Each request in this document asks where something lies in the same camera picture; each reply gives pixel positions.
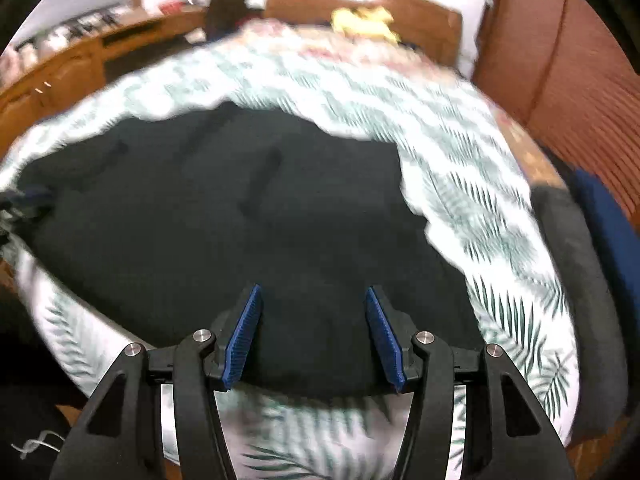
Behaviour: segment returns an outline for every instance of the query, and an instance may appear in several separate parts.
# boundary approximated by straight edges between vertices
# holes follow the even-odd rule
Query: blue pillow
[[[597,176],[575,171],[575,193],[616,302],[628,361],[640,365],[640,237]]]

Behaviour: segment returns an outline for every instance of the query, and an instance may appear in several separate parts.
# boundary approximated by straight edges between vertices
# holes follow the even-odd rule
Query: wooden furniture
[[[87,38],[41,60],[0,91],[0,156],[27,128],[66,110],[105,85],[104,63],[204,24],[204,9],[150,18],[134,12],[121,27]]]
[[[385,7],[390,26],[403,41],[415,43],[444,66],[455,66],[460,49],[462,15],[428,0],[267,0],[264,16],[288,23],[322,23],[339,7]]]
[[[577,446],[571,446],[567,450],[569,461],[574,466],[576,480],[588,480],[593,477],[602,466],[604,460],[611,455],[614,446],[623,436],[627,426],[628,419],[621,418],[605,436],[588,440]],[[630,478],[632,478],[632,475],[620,480],[628,480]]]
[[[502,0],[473,81],[640,228],[640,76],[585,0]]]

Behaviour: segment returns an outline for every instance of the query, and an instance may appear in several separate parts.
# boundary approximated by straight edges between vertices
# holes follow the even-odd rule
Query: black t-shirt
[[[242,380],[309,397],[388,388],[364,295],[381,285],[419,330],[483,345],[465,279],[426,241],[394,144],[330,136],[280,110],[224,103],[128,119],[28,164],[53,211],[24,234],[71,291],[155,346],[262,287]]]

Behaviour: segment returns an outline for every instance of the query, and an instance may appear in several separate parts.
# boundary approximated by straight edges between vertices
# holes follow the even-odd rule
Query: blue gripper pad
[[[371,338],[378,351],[386,380],[400,392],[406,383],[406,376],[402,370],[402,350],[371,286],[365,296],[365,309]]]
[[[233,327],[233,332],[230,334],[224,349],[224,371],[222,373],[222,383],[227,390],[238,382],[242,376],[242,370],[244,369],[261,313],[262,295],[260,293],[260,285],[254,285],[249,297],[246,299],[246,303],[241,306],[241,310],[234,310],[233,312],[233,314],[236,314],[235,319],[238,322]],[[228,323],[235,321],[232,318],[232,313],[226,318],[226,321]]]

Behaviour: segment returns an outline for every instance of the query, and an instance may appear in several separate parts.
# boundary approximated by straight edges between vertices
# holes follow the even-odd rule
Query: wooden cabinet
[[[0,153],[5,153],[29,126],[46,115],[40,94],[21,85],[0,97]]]
[[[38,90],[49,114],[60,113],[104,86],[101,60],[90,44],[81,44],[51,59]]]
[[[585,0],[502,0],[474,83],[640,227],[640,76]]]
[[[150,18],[132,12],[130,23],[66,48],[0,90],[0,158],[34,123],[63,112],[106,84],[104,62],[142,46],[186,34],[204,24],[204,9]]]
[[[104,86],[98,38],[41,62],[0,94],[0,156],[30,126]]]

